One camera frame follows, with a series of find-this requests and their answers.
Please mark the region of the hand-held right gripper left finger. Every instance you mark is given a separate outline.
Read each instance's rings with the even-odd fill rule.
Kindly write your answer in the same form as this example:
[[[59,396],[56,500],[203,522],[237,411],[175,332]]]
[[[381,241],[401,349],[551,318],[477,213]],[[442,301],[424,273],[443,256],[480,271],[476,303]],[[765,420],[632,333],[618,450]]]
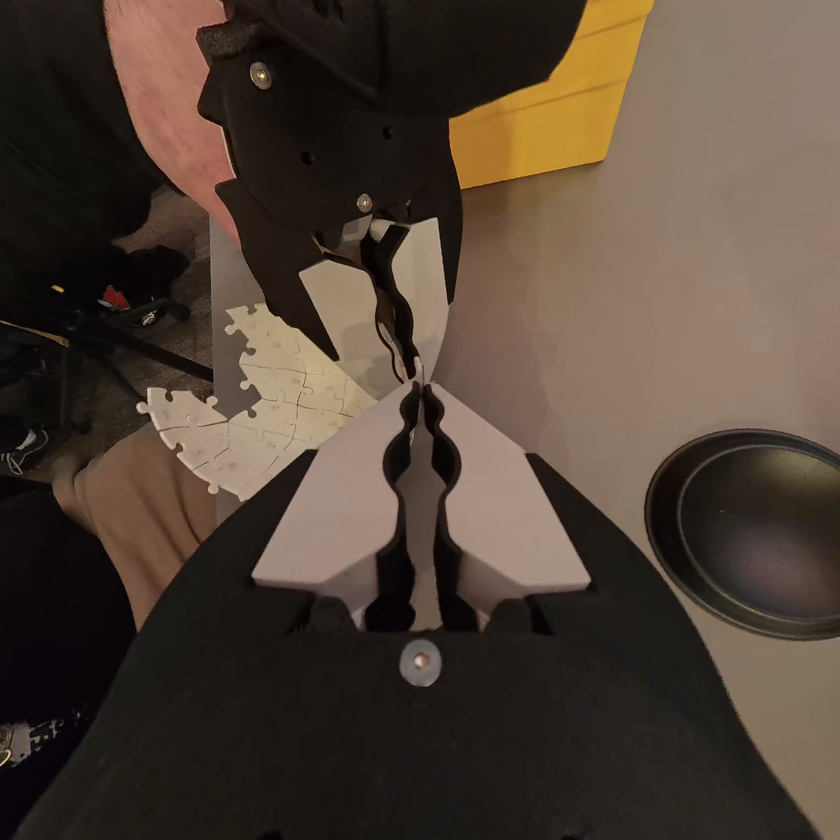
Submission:
[[[416,573],[396,482],[411,463],[420,397],[406,383],[320,445],[255,583],[338,598],[370,631],[410,629]]]

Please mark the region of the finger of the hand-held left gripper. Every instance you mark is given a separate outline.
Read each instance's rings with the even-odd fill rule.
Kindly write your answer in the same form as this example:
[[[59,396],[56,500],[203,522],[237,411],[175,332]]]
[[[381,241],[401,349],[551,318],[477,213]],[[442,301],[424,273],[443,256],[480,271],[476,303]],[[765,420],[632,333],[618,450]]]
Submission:
[[[369,219],[347,223],[339,243],[323,248],[322,259],[300,279],[338,353],[339,368],[381,400],[404,383],[406,369],[394,336],[392,302],[362,262],[362,246],[376,245],[370,227]]]
[[[407,305],[412,361],[432,380],[448,325],[445,266],[435,217],[414,224],[380,221],[395,301]]]

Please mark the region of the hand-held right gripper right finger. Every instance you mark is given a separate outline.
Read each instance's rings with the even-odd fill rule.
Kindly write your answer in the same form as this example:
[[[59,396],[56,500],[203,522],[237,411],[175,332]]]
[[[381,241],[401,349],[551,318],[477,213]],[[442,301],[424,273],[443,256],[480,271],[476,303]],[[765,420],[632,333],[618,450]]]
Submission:
[[[592,578],[528,454],[449,394],[424,387],[437,504],[434,570],[445,630],[474,632],[504,601],[581,592]]]

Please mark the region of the white curved puzzle ball shell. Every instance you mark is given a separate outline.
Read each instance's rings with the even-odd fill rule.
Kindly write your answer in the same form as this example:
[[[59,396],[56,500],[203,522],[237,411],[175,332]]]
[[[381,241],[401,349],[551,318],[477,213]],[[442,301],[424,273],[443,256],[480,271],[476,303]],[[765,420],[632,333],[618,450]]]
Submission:
[[[226,334],[246,338],[240,385],[254,388],[257,402],[225,418],[213,396],[203,400],[192,392],[150,387],[136,408],[209,493],[224,490],[246,501],[376,400],[264,303],[228,309],[227,315]]]

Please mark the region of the person's left forearm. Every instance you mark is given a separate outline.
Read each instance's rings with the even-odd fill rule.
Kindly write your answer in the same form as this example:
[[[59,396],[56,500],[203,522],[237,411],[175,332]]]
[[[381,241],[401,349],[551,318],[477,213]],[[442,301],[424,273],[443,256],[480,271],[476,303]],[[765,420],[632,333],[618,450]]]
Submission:
[[[129,116],[103,2],[2,1],[1,13],[3,154],[79,202],[168,186]]]

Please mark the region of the person's left hand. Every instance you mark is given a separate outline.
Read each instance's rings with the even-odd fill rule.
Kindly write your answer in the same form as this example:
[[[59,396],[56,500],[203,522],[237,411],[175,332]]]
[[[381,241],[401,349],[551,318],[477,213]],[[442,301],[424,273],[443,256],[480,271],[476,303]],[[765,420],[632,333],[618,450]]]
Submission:
[[[107,1],[112,62],[134,130],[153,163],[239,245],[215,187],[234,177],[222,130],[197,110],[208,68],[199,28],[227,21],[217,1]]]

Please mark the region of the yellow drawer cabinet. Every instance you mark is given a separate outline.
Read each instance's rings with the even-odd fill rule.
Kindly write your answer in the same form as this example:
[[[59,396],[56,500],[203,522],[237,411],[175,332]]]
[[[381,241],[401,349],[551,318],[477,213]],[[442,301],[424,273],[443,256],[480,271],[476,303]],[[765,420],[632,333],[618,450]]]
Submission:
[[[452,119],[464,190],[606,158],[653,1],[588,2],[551,77]]]

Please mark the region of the black sneaker with red detail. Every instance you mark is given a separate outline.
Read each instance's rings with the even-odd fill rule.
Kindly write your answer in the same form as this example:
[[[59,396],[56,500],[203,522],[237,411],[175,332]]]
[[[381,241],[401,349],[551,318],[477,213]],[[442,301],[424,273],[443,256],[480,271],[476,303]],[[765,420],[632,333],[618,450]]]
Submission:
[[[189,269],[190,258],[163,245],[126,253],[108,263],[98,280],[100,307],[115,314],[134,312],[170,298],[173,286]]]

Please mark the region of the black tripod leg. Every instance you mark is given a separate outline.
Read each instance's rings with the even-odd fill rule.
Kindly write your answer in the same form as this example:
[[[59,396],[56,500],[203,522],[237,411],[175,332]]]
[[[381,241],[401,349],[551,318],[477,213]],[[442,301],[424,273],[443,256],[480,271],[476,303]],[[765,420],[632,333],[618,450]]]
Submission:
[[[126,393],[133,394],[133,386],[112,360],[112,353],[115,350],[124,350],[203,382],[214,382],[214,372],[210,367],[144,341],[113,322],[92,318],[81,312],[74,311],[69,316],[53,318],[46,329],[5,319],[2,319],[2,324],[11,329],[26,331],[44,339],[53,340],[68,351],[77,352],[98,367],[111,382]]]

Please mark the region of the person's tan trouser leg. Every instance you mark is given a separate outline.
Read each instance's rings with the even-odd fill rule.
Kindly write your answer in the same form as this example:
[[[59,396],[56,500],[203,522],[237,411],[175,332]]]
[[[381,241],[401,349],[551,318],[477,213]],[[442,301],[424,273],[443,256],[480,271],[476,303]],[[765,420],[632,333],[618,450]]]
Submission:
[[[59,507],[99,539],[141,629],[215,530],[214,496],[149,424],[90,459],[60,457],[52,471]]]

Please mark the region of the black round tin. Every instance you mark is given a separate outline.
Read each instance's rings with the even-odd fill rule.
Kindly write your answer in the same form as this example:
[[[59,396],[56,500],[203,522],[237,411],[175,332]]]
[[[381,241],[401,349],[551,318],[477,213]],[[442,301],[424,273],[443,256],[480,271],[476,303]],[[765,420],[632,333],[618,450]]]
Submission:
[[[656,469],[644,519],[668,578],[709,614],[765,637],[838,638],[838,453],[777,430],[696,438]]]

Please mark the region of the person's black jacket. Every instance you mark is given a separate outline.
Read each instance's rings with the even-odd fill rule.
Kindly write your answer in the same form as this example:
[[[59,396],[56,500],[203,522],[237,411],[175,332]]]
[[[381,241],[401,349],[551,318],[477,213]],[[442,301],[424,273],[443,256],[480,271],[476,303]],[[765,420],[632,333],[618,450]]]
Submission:
[[[2,476],[2,838],[84,739],[134,636],[99,539],[60,509],[50,485]]]

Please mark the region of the black sneaker with white laces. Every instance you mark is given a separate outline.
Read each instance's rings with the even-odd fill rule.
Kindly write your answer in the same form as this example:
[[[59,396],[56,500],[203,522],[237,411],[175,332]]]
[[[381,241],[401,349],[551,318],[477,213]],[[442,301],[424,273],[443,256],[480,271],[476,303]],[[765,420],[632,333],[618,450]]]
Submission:
[[[14,416],[2,416],[2,472],[13,477],[25,476],[48,452],[50,438],[49,430],[42,426],[29,426]]]

